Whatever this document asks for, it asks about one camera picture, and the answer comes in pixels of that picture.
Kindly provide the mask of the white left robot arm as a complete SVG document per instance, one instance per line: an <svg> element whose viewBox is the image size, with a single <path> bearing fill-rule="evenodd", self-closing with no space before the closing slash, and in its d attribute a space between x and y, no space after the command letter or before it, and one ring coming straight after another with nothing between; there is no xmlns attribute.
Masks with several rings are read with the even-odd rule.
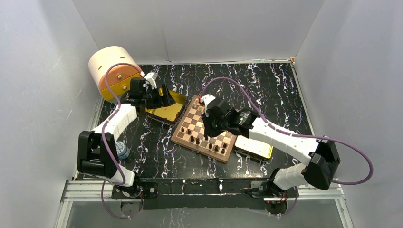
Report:
<svg viewBox="0 0 403 228"><path fill-rule="evenodd" d="M151 79L133 78L115 110L96 128L82 131L78 137L77 170L124 187L131 198L142 192L135 172L118 162L116 141L144 109L169 107L176 101L166 84L157 87Z"/></svg>

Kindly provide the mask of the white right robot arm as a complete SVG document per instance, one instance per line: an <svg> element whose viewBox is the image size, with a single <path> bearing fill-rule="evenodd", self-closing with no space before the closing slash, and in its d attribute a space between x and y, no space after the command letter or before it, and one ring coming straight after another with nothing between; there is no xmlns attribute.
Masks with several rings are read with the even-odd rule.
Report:
<svg viewBox="0 0 403 228"><path fill-rule="evenodd" d="M292 167L274 170L268 182L259 188L261 193L279 197L292 187L307 184L320 190L329 189L340 164L334 142L296 134L265 121L254 110L237 110L222 98L212 95L200 97L199 102L204 106L201 117L205 135L216 137L227 131L269 144L300 162Z"/></svg>

